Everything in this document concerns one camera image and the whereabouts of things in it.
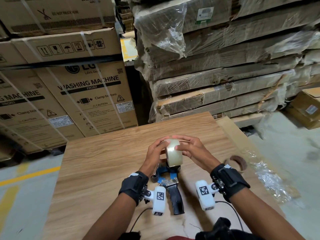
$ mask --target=warehouse floor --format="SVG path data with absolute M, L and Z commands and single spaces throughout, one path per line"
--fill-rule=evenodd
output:
M 264 133 L 249 138 L 298 189 L 301 198 L 281 205 L 288 221 L 307 239 L 318 236 L 320 128 L 307 130 L 273 113 Z M 0 170 L 0 239 L 38 240 L 50 206 L 62 155 Z

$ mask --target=wood grain surface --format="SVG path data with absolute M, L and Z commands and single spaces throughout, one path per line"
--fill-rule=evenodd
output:
M 64 154 L 43 239 L 82 239 L 118 196 L 122 180 L 142 165 L 148 146 L 159 137 L 173 134 L 199 137 L 221 162 L 237 154 L 237 148 L 208 112 L 71 141 Z M 183 160 L 178 177 L 185 214 L 172 215 L 167 194 L 165 214 L 157 217 L 152 216 L 150 210 L 146 211 L 134 231 L 141 231 L 141 239 L 194 238 L 200 229 L 211 230 L 219 217 L 230 219 L 231 228 L 240 229 L 234 211 L 225 203 L 217 203 L 213 210 L 202 211 L 195 182 L 204 179 L 210 183 L 211 178 L 188 157 Z M 255 194 L 282 214 L 252 169 L 246 170 L 243 176 Z M 157 185 L 149 182 L 148 188 L 153 190 Z M 215 198 L 224 200 L 219 193 Z M 151 202 L 141 202 L 129 228 L 141 211 L 151 206 Z

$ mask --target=hand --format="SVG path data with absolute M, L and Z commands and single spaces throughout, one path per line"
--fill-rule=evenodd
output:
M 160 155 L 165 153 L 165 151 L 162 150 L 169 145 L 169 142 L 164 140 L 169 138 L 169 136 L 159 138 L 149 146 L 148 152 L 146 153 L 146 160 L 139 169 L 140 172 L 144 173 L 148 177 L 152 176 L 156 167 L 160 163 Z
M 206 170 L 208 173 L 221 162 L 218 161 L 202 144 L 199 138 L 186 135 L 174 135 L 174 139 L 180 139 L 180 145 L 175 146 L 175 150 L 182 151 L 182 154 L 190 157 L 195 164 Z

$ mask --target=wrist strap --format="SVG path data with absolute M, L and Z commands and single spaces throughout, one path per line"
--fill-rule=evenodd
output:
M 230 202 L 229 198 L 243 188 L 247 187 L 250 189 L 250 185 L 244 180 L 241 174 L 229 165 L 218 165 L 211 171 L 210 176 L 213 181 L 221 180 L 224 184 L 221 191 L 227 202 Z
M 143 193 L 143 189 L 149 181 L 149 177 L 144 173 L 137 171 L 132 173 L 129 177 L 122 181 L 119 194 L 125 193 L 134 199 L 137 206 L 139 204 L 140 197 Z

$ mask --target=lg logo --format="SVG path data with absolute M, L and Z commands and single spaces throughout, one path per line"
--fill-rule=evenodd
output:
M 89 70 L 89 69 L 95 69 L 96 66 L 94 64 L 86 64 L 86 65 L 81 65 L 83 70 Z M 78 65 L 67 65 L 65 66 L 66 70 L 72 74 L 77 74 L 80 72 L 80 66 Z
M 65 66 L 66 70 L 72 74 L 76 74 L 80 71 L 80 67 L 78 65 L 68 65 Z

